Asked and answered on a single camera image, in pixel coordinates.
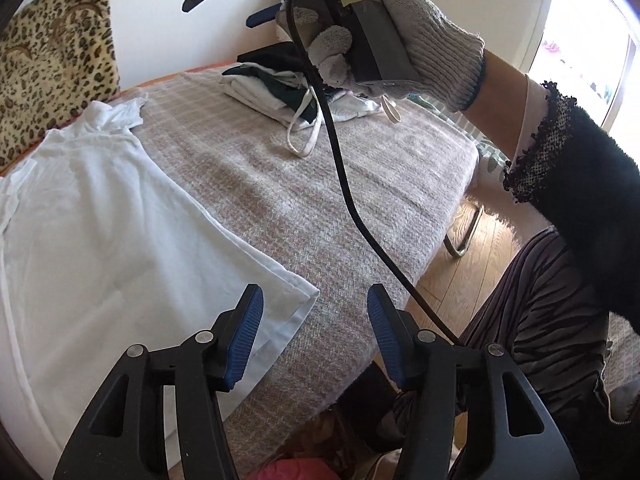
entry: black cable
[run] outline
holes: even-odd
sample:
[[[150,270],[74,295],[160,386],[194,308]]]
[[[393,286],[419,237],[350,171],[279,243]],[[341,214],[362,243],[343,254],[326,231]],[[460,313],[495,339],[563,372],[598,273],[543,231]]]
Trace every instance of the black cable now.
[[[356,225],[358,231],[360,231],[364,239],[369,243],[374,252],[398,279],[402,286],[404,286],[404,288],[409,292],[412,298],[414,298],[416,303],[420,305],[424,313],[429,316],[429,318],[453,344],[462,346],[460,339],[458,339],[456,335],[449,329],[449,327],[438,317],[438,315],[433,311],[433,309],[429,306],[425,299],[415,289],[411,281],[409,281],[409,279],[404,275],[402,270],[398,269],[398,266],[391,259],[391,257],[386,254],[385,250],[373,237],[369,229],[367,229],[367,226],[362,221],[362,218],[360,218],[360,215],[358,214],[358,210],[356,209],[356,206],[353,203],[353,198],[351,196],[351,189],[349,187],[347,173],[344,169],[344,162],[342,161],[342,153],[340,152],[338,135],[335,131],[334,118],[331,115],[331,110],[329,110],[329,105],[326,101],[326,97],[324,96],[324,91],[322,91],[322,80],[320,79],[319,74],[316,72],[316,68],[311,63],[302,40],[300,40],[300,35],[298,33],[298,29],[296,28],[296,22],[293,16],[293,1],[294,0],[286,0],[287,25],[289,25],[291,39],[296,45],[300,56],[305,63],[306,76],[309,79],[309,82],[311,83],[314,91],[316,92],[316,97],[318,98],[320,109],[322,110],[322,114],[324,115],[324,123],[326,125],[327,134],[329,136],[331,151],[334,154],[335,171],[338,173],[340,189],[342,190],[342,196],[344,197],[344,203],[347,206],[349,215],[351,216],[353,223]]]

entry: metal screw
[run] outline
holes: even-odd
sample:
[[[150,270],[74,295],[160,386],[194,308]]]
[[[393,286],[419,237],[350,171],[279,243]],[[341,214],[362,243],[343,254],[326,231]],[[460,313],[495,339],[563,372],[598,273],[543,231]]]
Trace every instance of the metal screw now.
[[[436,335],[431,330],[420,330],[420,332],[418,332],[418,341],[433,343],[436,341]]]
[[[145,348],[142,345],[131,345],[127,348],[127,355],[129,357],[140,357]]]
[[[213,339],[213,334],[209,330],[203,330],[196,334],[196,341],[198,343],[208,343]]]
[[[498,345],[498,343],[491,343],[488,347],[487,347],[489,354],[496,356],[496,357],[500,357],[501,355],[504,355],[504,348],[502,348],[502,346]]]

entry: black sleeve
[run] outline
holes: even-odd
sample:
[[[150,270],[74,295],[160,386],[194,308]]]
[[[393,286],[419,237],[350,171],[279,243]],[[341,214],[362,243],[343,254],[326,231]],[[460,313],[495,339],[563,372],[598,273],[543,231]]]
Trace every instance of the black sleeve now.
[[[640,173],[576,99],[550,91],[533,146],[504,189],[531,202],[562,235],[608,310],[640,333]]]

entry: white knit glove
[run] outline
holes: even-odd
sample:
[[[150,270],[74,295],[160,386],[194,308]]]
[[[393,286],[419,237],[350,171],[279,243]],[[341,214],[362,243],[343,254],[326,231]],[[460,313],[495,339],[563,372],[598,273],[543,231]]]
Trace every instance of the white knit glove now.
[[[325,83],[369,95],[404,98],[428,94],[452,111],[466,108],[475,97],[482,72],[484,41],[451,23],[430,0],[382,0],[420,75],[417,84],[361,86],[351,74],[345,54],[351,33],[333,26],[322,31],[308,49]]]

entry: wooden floor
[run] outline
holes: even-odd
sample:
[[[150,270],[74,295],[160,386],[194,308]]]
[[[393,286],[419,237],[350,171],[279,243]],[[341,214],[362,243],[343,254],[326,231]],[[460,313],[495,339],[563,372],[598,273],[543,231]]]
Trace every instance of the wooden floor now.
[[[474,212],[475,208],[470,203],[460,205],[449,230],[454,246],[462,240]],[[511,231],[484,213],[465,256],[454,259],[442,246],[418,282],[417,289],[444,323],[460,335],[494,290],[516,251]],[[410,299],[407,310],[421,328],[440,333],[413,299]],[[380,356],[376,356],[376,362],[382,364]],[[466,418],[461,415],[456,422],[455,443],[461,447],[465,440]]]

